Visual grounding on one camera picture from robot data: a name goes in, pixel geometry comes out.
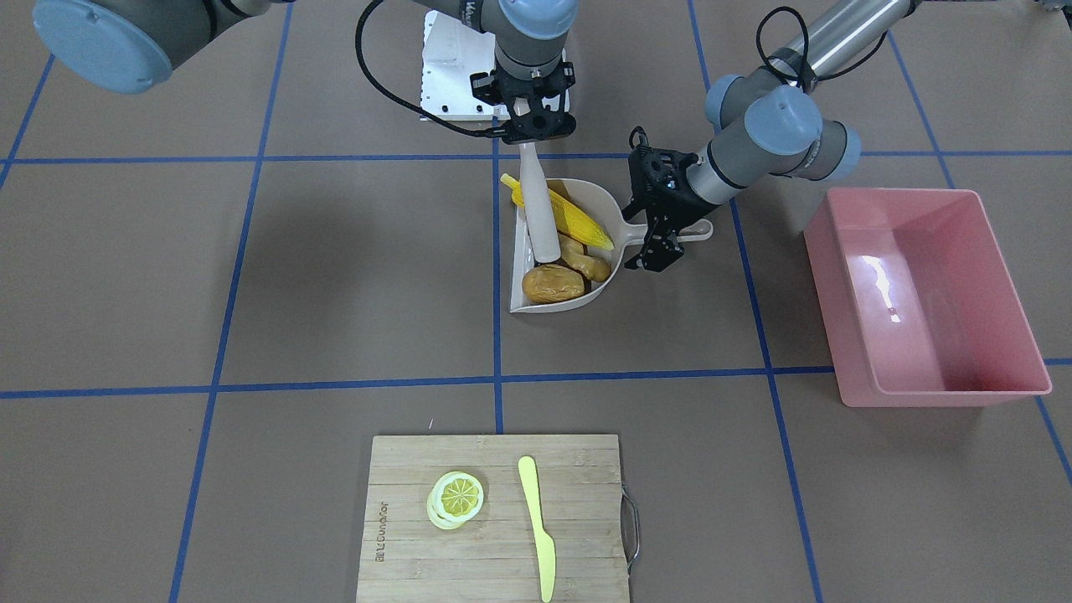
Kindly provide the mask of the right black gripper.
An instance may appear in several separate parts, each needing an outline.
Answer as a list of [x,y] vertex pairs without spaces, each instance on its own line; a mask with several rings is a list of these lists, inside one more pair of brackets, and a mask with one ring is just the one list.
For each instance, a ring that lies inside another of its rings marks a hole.
[[472,95],[490,106],[505,106],[509,118],[502,126],[480,132],[503,142],[539,142],[569,137],[577,119],[565,107],[565,95],[575,84],[569,61],[559,62],[548,75],[517,79],[506,71],[493,70],[470,75]]

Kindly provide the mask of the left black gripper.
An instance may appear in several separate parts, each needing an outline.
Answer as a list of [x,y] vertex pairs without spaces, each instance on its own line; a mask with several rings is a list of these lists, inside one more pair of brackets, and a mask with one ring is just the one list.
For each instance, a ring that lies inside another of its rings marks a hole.
[[662,273],[684,255],[680,230],[708,218],[713,205],[687,182],[686,171],[698,163],[697,155],[652,146],[642,126],[632,127],[628,144],[631,198],[621,217],[645,214],[647,225],[627,223],[626,247],[639,245],[639,250],[624,259],[624,267]]

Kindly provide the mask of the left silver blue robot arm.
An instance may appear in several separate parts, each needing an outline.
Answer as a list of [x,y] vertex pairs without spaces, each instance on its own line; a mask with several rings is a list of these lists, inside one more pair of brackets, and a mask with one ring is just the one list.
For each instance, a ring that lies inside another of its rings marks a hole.
[[823,182],[855,170],[862,143],[852,127],[821,115],[812,92],[864,64],[889,30],[914,14],[915,1],[838,1],[816,23],[791,15],[800,33],[747,76],[731,74],[709,88],[705,114],[715,133],[700,152],[654,147],[635,127],[628,158],[631,201],[623,217],[646,217],[628,270],[666,270],[684,255],[685,230],[766,175]]

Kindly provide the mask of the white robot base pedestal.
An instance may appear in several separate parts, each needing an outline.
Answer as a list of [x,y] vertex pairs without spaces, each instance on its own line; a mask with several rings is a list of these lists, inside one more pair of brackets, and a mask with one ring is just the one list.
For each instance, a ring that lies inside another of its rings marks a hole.
[[565,64],[577,1],[425,1],[420,106],[445,120],[505,118],[513,100],[472,94],[472,76],[544,85]]

